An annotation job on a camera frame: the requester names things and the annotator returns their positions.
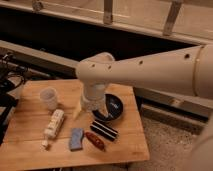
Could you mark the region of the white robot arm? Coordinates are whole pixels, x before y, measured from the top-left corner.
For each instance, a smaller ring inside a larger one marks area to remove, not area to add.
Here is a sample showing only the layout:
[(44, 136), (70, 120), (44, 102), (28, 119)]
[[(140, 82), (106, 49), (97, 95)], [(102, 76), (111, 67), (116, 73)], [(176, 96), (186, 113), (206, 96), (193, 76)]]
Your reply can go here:
[[(102, 108), (110, 83), (213, 100), (213, 44), (119, 61), (103, 52), (80, 61), (75, 73), (86, 110)], [(213, 171), (213, 115), (182, 171)]]

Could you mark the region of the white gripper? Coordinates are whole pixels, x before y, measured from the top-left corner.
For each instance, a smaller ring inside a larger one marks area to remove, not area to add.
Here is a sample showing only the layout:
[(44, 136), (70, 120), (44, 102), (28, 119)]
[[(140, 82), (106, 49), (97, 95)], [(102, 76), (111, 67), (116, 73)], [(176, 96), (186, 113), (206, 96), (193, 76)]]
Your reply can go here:
[(73, 111), (73, 119), (77, 119), (81, 111), (95, 111), (98, 110), (102, 115), (107, 115), (107, 107), (106, 107), (106, 98), (103, 97), (98, 100), (91, 100), (85, 97), (84, 94), (81, 95), (80, 101), (77, 103), (74, 111)]

